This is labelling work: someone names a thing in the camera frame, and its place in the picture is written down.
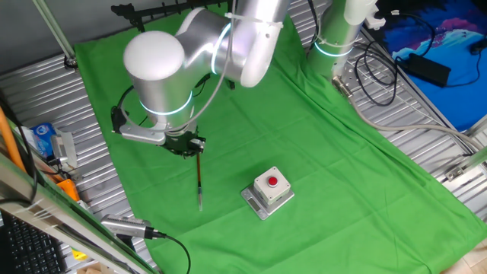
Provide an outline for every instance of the metal button base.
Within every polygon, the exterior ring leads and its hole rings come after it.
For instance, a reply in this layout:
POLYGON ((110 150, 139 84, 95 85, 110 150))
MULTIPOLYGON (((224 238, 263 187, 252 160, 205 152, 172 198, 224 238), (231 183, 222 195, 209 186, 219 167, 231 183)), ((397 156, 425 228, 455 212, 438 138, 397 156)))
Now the metal button base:
POLYGON ((242 197, 247 201, 250 207, 257 213, 261 220, 267 219, 272 213, 278 210, 282 205, 294 197, 294 192, 289 190, 283 197, 275 201, 271 205, 267 205, 266 202, 260 198, 259 194, 253 188, 253 184, 242 190, 242 197))

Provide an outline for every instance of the red button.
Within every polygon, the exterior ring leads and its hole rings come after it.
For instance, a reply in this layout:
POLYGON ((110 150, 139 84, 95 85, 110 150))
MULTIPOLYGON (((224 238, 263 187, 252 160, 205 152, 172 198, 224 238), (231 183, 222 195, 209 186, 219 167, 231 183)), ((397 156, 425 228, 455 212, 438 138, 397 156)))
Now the red button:
POLYGON ((277 178, 275 177, 270 177, 268 182, 270 186, 277 186, 277 178))

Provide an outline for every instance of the black pen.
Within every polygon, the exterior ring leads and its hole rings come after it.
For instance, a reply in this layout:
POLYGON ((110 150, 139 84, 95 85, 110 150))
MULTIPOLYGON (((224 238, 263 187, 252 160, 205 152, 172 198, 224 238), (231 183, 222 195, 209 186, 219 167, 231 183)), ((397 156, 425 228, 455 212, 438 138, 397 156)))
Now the black pen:
POLYGON ((198 204, 199 204, 199 211, 203 211, 203 195, 201 189, 201 167, 199 163, 199 153, 196 156, 196 164, 198 166, 198 204))

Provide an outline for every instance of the blue package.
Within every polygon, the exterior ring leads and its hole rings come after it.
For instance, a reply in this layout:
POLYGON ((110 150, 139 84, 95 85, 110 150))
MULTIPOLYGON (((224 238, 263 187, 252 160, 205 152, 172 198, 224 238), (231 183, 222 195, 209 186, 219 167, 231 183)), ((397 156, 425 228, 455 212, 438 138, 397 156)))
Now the blue package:
POLYGON ((53 146, 51 145, 51 136, 56 134, 53 125, 50 123, 41 123, 35 127, 31 127, 37 141, 37 149, 39 153, 48 159, 53 157, 53 146))

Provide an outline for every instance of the black power adapter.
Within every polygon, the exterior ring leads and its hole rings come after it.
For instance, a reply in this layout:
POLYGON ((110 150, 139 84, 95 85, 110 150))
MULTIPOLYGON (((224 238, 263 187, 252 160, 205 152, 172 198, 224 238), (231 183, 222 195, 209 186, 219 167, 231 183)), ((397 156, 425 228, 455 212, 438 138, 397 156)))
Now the black power adapter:
POLYGON ((426 59, 415 53, 409 54, 406 63, 400 63, 407 73, 440 88, 447 86, 451 68, 445 65, 426 59))

